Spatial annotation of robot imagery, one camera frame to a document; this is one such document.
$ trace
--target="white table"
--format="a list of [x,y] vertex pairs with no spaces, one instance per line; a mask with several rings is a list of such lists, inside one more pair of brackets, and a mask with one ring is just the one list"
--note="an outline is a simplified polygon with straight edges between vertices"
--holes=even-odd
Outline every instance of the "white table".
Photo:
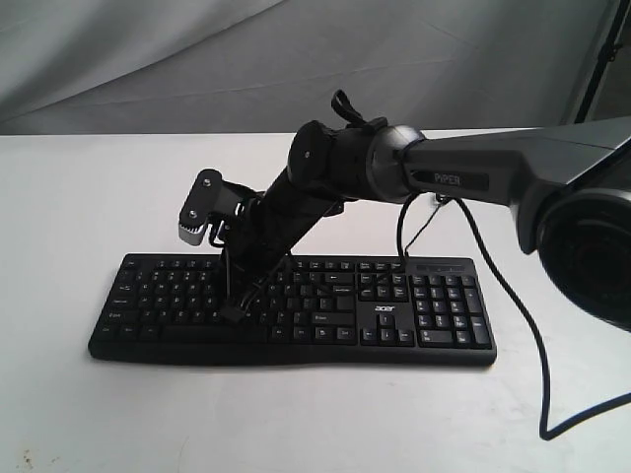
[[[122,256],[195,252],[178,240],[176,219],[197,173],[216,168],[227,180],[266,188],[285,165],[291,139],[0,138],[0,471],[629,471],[629,408],[551,443],[538,439],[533,340],[455,205],[413,253],[476,261],[499,347],[488,370],[92,360],[88,339]],[[414,206],[407,235],[429,214],[429,202]],[[544,334],[552,422],[629,391],[631,337],[557,293],[536,255],[520,254],[508,210],[471,208]],[[398,210],[348,205],[296,252],[394,254]]]

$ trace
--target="space bar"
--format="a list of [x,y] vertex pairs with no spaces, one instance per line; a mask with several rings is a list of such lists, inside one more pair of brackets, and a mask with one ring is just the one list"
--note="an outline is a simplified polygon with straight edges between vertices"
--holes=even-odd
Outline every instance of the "space bar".
[[267,332],[264,327],[247,330],[233,327],[166,326],[162,341],[171,343],[264,343]]

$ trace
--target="acer keyboard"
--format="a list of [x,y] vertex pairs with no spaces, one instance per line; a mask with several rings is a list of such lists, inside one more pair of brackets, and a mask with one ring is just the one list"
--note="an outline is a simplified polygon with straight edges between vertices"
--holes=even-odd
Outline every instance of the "acer keyboard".
[[[495,361],[470,259],[410,257],[404,271],[396,257],[296,256],[295,263],[270,278],[234,324],[220,313],[218,255],[128,254],[90,353],[168,365]],[[359,292],[360,285],[369,287]]]

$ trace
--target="robotic arm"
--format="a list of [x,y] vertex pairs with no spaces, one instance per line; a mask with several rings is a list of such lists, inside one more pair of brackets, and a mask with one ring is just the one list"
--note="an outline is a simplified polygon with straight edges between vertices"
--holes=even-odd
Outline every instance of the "robotic arm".
[[504,205],[524,253],[537,250],[557,288],[585,311],[631,331],[631,117],[510,133],[426,139],[385,118],[366,121],[343,92],[333,108],[349,121],[312,121],[287,166],[263,193],[195,180],[179,234],[223,247],[222,315],[239,320],[284,255],[345,202],[395,204],[436,192]]

